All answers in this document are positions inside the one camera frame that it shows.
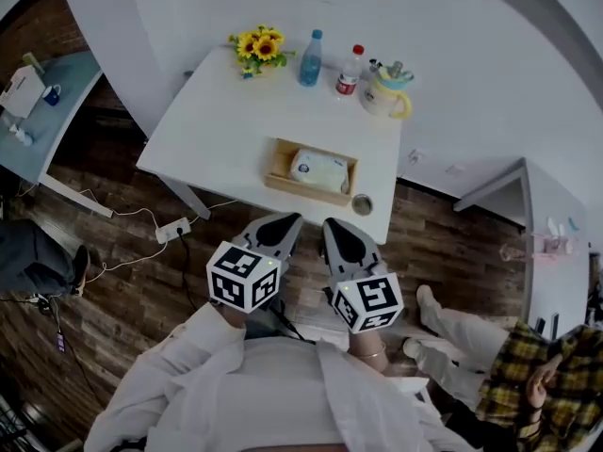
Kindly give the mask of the wooden tray box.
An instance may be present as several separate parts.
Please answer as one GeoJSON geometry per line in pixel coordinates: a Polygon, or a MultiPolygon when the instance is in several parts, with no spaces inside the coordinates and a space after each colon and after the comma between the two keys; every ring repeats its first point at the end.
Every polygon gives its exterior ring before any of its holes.
{"type": "Polygon", "coordinates": [[[264,183],[268,188],[344,207],[351,202],[353,196],[357,164],[358,160],[350,156],[333,153],[295,141],[276,138],[272,146],[269,165],[265,172],[264,183]],[[322,154],[344,164],[344,181],[341,189],[335,192],[295,180],[292,174],[292,165],[299,152],[322,154]]]}

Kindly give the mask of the person's left forearm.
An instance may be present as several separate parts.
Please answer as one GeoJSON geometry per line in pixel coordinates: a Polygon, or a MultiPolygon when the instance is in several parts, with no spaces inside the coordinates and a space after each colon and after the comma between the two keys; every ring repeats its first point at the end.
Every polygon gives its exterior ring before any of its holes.
{"type": "Polygon", "coordinates": [[[243,327],[206,304],[140,357],[143,377],[137,383],[147,396],[171,396],[197,377],[213,379],[233,371],[242,364],[244,334],[243,327]]]}

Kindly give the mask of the white power strip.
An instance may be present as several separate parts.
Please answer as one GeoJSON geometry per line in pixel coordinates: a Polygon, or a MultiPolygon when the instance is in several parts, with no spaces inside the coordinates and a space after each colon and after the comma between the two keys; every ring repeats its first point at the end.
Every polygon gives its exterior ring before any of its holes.
{"type": "Polygon", "coordinates": [[[180,236],[189,234],[191,231],[188,218],[179,218],[169,224],[161,226],[155,230],[155,237],[158,244],[164,245],[180,236]]]}

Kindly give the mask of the yellow sunflower bouquet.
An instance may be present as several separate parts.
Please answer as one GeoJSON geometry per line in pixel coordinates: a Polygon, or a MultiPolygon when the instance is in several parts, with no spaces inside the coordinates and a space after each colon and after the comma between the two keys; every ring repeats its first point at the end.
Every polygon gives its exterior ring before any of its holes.
{"type": "Polygon", "coordinates": [[[259,24],[254,29],[228,37],[242,79],[265,76],[286,67],[295,51],[285,50],[285,35],[276,27],[259,24]]]}

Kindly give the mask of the clear bottle red cap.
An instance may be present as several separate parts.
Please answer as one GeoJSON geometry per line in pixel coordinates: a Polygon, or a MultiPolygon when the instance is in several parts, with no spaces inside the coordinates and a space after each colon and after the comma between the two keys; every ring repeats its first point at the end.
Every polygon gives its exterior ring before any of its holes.
{"type": "Polygon", "coordinates": [[[337,77],[335,90],[340,95],[350,96],[355,92],[363,70],[364,51],[365,48],[360,44],[352,47],[351,57],[344,62],[337,77]]]}

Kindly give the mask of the person's white shirt torso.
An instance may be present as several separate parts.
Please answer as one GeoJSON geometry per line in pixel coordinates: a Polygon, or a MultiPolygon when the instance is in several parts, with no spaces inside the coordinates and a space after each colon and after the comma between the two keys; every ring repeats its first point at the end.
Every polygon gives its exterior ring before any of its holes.
{"type": "Polygon", "coordinates": [[[144,351],[84,452],[476,452],[385,371],[328,342],[248,338],[243,314],[215,308],[245,329],[242,364],[148,396],[137,383],[144,351]]]}

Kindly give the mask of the light blue table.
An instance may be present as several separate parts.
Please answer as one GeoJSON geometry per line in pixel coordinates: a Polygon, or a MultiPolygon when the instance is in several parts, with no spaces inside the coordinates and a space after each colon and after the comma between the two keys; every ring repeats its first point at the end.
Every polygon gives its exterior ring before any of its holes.
{"type": "Polygon", "coordinates": [[[110,218],[113,211],[93,199],[71,189],[48,173],[58,145],[77,111],[94,88],[102,70],[92,52],[78,52],[44,63],[48,84],[60,84],[62,92],[57,105],[40,100],[24,120],[14,120],[7,114],[0,117],[0,166],[37,186],[46,186],[63,197],[89,210],[110,218]],[[16,124],[33,137],[25,147],[10,131],[16,124]]]}

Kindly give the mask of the person's right forearm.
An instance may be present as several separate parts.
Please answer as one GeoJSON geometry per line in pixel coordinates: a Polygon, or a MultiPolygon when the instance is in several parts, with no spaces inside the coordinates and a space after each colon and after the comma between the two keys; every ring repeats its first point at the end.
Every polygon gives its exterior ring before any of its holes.
{"type": "Polygon", "coordinates": [[[389,366],[385,344],[377,330],[357,334],[350,332],[348,353],[379,373],[389,366]]]}

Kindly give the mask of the white charger plug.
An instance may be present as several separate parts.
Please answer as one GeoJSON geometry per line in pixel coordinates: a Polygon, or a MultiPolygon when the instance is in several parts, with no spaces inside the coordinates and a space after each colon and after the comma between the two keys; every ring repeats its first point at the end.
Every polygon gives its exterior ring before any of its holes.
{"type": "Polygon", "coordinates": [[[52,313],[51,303],[49,299],[43,295],[34,294],[33,296],[27,298],[25,302],[36,306],[42,315],[50,315],[52,313]]]}

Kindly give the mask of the white table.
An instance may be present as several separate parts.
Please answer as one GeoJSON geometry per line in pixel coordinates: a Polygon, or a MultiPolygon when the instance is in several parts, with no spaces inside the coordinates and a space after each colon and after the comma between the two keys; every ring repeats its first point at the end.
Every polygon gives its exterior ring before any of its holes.
{"type": "Polygon", "coordinates": [[[309,222],[344,219],[378,244],[387,240],[392,214],[401,123],[367,113],[360,95],[340,96],[337,74],[322,69],[307,88],[296,68],[243,79],[228,47],[212,49],[177,94],[144,148],[138,166],[232,200],[299,212],[309,222]],[[347,204],[319,202],[269,188],[277,139],[353,158],[352,195],[369,197],[372,209],[358,215],[347,204]]]}
{"type": "Polygon", "coordinates": [[[537,319],[543,318],[546,338],[550,338],[551,317],[555,313],[560,315],[557,337],[582,324],[589,289],[585,206],[557,180],[525,158],[462,196],[454,204],[454,210],[461,212],[472,206],[489,209],[525,228],[521,237],[500,248],[503,260],[525,264],[522,318],[534,329],[537,319]],[[532,257],[531,233],[545,232],[548,217],[562,223],[566,233],[577,239],[578,244],[570,256],[555,260],[532,257]],[[579,227],[578,233],[570,228],[568,217],[579,227]]]}

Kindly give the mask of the white wet wipes packet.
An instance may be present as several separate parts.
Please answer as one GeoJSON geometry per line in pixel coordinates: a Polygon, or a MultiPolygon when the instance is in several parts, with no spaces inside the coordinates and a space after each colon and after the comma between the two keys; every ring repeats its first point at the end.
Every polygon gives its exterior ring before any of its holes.
{"type": "Polygon", "coordinates": [[[289,178],[328,192],[346,194],[350,189],[350,160],[310,149],[298,150],[289,167],[289,178]]]}

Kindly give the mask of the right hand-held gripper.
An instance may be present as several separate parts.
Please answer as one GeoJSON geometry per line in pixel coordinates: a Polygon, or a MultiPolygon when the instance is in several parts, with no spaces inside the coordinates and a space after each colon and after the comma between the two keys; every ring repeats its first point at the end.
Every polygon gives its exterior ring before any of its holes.
{"type": "Polygon", "coordinates": [[[395,272],[390,272],[374,240],[353,224],[327,218],[322,254],[331,272],[330,304],[350,333],[391,326],[404,308],[395,272]]]}

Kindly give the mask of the blue water bottle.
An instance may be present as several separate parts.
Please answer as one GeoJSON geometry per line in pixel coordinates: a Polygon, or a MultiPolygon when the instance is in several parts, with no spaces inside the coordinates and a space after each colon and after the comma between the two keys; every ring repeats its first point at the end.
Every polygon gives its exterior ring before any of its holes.
{"type": "Polygon", "coordinates": [[[298,81],[302,86],[313,87],[318,81],[322,62],[322,35],[320,29],[314,29],[312,39],[302,55],[298,75],[298,81]]]}

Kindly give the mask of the small white bottle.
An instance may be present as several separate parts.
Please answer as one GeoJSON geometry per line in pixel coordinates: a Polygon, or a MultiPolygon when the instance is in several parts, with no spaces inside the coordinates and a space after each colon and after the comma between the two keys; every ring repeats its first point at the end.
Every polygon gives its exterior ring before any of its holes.
{"type": "Polygon", "coordinates": [[[9,127],[9,131],[25,146],[29,147],[33,144],[33,137],[30,136],[24,129],[16,124],[9,127]]]}

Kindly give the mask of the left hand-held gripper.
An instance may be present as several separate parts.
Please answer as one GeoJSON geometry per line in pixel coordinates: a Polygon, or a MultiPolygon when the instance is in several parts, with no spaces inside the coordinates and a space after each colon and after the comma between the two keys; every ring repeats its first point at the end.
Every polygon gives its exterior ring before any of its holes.
{"type": "Polygon", "coordinates": [[[302,223],[299,213],[271,214],[250,222],[234,244],[222,241],[206,264],[210,298],[245,314],[268,307],[285,272],[281,260],[293,254],[302,223]],[[259,247],[270,247],[275,258],[247,250],[259,247]]]}

